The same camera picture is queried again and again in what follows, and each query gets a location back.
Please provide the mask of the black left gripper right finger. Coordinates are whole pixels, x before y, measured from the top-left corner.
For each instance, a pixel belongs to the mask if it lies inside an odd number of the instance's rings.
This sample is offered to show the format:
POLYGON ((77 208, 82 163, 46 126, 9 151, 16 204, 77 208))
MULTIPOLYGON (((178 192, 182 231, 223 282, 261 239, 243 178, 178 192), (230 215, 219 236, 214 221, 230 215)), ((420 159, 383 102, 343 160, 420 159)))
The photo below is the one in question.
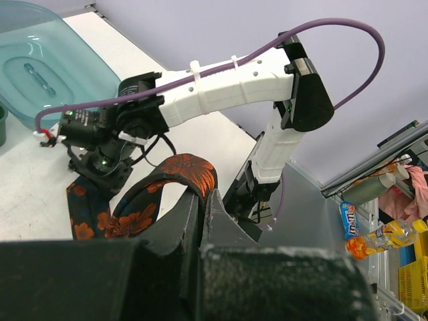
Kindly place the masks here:
POLYGON ((202 320, 253 320, 261 315, 260 249, 226 212, 219 191, 210 192, 200 246, 202 320))

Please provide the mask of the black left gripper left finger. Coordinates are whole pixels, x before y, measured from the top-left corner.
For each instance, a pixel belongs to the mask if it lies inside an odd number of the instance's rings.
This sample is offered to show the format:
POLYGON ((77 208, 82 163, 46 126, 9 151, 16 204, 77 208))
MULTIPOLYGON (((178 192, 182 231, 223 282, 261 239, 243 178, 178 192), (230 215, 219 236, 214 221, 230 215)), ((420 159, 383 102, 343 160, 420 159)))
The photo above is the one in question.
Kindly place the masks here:
POLYGON ((200 244, 199 198, 182 194, 142 237, 144 320, 194 320, 200 244))

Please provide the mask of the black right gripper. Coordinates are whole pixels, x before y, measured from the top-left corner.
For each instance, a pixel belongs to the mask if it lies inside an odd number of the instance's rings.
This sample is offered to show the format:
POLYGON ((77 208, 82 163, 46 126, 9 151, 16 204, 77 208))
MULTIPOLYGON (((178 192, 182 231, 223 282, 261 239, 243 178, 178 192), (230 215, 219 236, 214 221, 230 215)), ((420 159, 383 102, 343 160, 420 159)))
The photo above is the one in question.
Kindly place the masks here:
POLYGON ((132 167, 167 132, 160 112, 163 100, 138 100, 98 110, 68 110, 59 135, 70 157, 69 169, 100 190, 117 194, 132 167))

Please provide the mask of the dark floral orange tie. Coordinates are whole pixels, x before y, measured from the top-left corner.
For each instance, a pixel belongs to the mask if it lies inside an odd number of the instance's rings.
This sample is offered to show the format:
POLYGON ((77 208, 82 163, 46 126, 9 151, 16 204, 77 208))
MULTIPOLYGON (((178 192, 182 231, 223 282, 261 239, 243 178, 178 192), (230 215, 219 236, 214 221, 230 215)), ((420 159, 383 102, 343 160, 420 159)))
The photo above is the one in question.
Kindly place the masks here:
POLYGON ((217 171, 209 161, 193 154, 170 156, 135 183, 113 211, 113 195, 78 177, 66 189, 73 239, 136 237, 156 222, 163 189, 169 183, 186 186, 196 194, 204 211, 208 194, 218 187, 217 171))

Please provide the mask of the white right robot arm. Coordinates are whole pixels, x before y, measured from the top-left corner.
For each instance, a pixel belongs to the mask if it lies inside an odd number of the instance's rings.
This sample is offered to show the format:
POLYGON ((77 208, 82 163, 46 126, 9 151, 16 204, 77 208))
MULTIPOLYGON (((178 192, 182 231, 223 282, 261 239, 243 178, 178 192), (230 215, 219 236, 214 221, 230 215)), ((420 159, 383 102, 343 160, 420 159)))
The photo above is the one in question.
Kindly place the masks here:
POLYGON ((193 64, 187 83, 158 94, 163 78, 154 72, 128 78, 119 85, 119 105, 62 114, 60 134, 66 148, 86 149, 82 157, 71 154, 69 163, 78 173, 67 189, 75 240, 141 234, 155 223, 169 183, 190 189, 200 210, 205 209, 209 193, 218 186, 216 170, 201 157, 177 152, 110 208, 136 164, 132 152, 140 148, 147 154, 148 139, 160 140, 171 128, 204 114, 272 102, 273 117, 224 198, 227 211, 246 221, 277 189, 285 162, 303 135, 324 126, 334 114, 322 80, 296 36, 264 53, 233 58, 226 70, 203 70, 193 64))

